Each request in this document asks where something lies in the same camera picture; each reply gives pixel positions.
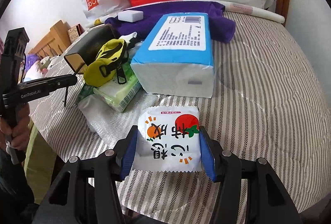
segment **tissue pack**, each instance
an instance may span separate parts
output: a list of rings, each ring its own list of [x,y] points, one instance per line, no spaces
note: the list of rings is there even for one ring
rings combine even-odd
[[[214,64],[208,15],[163,15],[131,67],[148,93],[211,98]]]

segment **wooden bed frame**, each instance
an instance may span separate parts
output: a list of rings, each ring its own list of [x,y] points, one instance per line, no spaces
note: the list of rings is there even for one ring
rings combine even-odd
[[[37,54],[41,59],[46,56],[61,55],[71,45],[68,29],[60,20],[54,24],[47,35],[29,51],[29,54]]]

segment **bed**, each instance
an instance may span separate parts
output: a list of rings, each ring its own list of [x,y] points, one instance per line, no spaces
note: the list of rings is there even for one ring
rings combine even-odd
[[[276,3],[276,13],[284,18],[288,2]],[[157,95],[155,105],[198,106],[200,124],[210,137],[241,158],[266,158],[301,212],[330,187],[330,114],[323,90],[306,56],[280,23],[233,12],[225,12],[224,17],[234,20],[237,28],[230,43],[213,41],[213,97]],[[47,76],[71,73],[61,56]],[[98,156],[116,143],[106,143],[106,133],[124,138],[135,123],[126,114],[129,108],[121,122],[109,121],[111,128],[105,132],[91,131],[75,105],[84,83],[82,75],[77,78],[78,83],[69,88],[66,108],[65,89],[30,103],[35,125],[64,161],[71,156]],[[132,170],[117,188],[121,205],[174,224],[208,223],[218,192],[218,184],[203,171]],[[238,223],[245,221],[246,197],[243,180]]]
[[[40,59],[46,56],[54,57],[61,55],[70,45],[67,27],[62,20],[59,20],[50,27],[50,31],[29,51],[29,54],[36,54]],[[42,138],[33,121],[30,124],[30,141],[26,151],[24,171],[28,184],[34,192],[35,203],[40,204],[49,189],[57,154]]]

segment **product label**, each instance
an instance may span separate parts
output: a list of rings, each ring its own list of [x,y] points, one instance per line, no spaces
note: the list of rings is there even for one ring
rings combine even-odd
[[[205,17],[169,16],[148,49],[206,50]]]
[[[231,12],[248,14],[248,15],[251,15],[253,13],[253,7],[247,6],[247,5],[242,5],[242,4],[237,4],[237,3],[231,3],[229,10]]]

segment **orange illustration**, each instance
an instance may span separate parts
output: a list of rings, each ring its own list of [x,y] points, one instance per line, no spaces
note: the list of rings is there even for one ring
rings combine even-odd
[[[187,160],[187,158],[185,158],[184,161],[185,161],[185,164],[188,164],[188,160]]]
[[[146,124],[150,123],[150,122],[153,122],[156,120],[156,117],[154,117],[152,119],[151,116],[148,117],[149,121],[145,121]],[[158,131],[156,130],[155,126],[150,126],[148,129],[147,129],[147,135],[150,137],[150,138],[153,138],[155,139],[155,136],[156,134],[158,133]]]

